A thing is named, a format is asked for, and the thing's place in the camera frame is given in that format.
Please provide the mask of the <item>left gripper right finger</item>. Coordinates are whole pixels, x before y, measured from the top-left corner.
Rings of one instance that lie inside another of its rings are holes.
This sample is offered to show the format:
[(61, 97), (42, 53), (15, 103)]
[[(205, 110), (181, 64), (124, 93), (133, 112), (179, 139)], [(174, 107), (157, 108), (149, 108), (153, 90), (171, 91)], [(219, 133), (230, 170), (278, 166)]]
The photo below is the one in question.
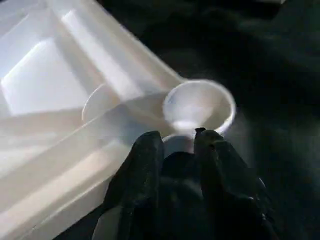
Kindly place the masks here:
[(219, 133), (196, 128), (194, 156), (215, 240), (276, 240), (266, 186)]

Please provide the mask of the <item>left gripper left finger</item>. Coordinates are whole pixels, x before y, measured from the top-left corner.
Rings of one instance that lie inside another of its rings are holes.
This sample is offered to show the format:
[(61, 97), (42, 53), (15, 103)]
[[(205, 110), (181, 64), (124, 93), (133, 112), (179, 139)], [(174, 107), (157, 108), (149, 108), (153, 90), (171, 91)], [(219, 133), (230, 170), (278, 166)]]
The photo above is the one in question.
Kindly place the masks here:
[(112, 177), (95, 240), (155, 240), (159, 225), (159, 184), (164, 143), (158, 131), (139, 136)]

